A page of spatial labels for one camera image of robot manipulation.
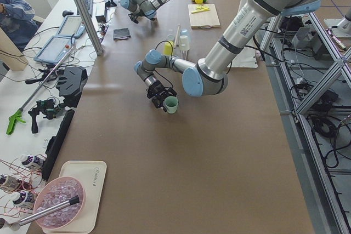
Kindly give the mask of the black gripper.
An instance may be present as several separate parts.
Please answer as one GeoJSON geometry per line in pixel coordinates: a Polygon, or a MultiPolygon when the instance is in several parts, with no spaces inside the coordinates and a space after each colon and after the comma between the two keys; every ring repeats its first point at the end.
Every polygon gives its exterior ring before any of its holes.
{"type": "Polygon", "coordinates": [[[138,23],[138,18],[139,18],[139,15],[138,14],[135,14],[135,13],[130,13],[128,14],[130,20],[134,23],[138,23]]]}
{"type": "Polygon", "coordinates": [[[169,96],[177,96],[177,93],[172,87],[165,87],[160,81],[156,81],[148,87],[146,96],[148,99],[152,99],[152,103],[157,109],[168,112],[167,107],[163,105],[163,101],[169,96]]]}

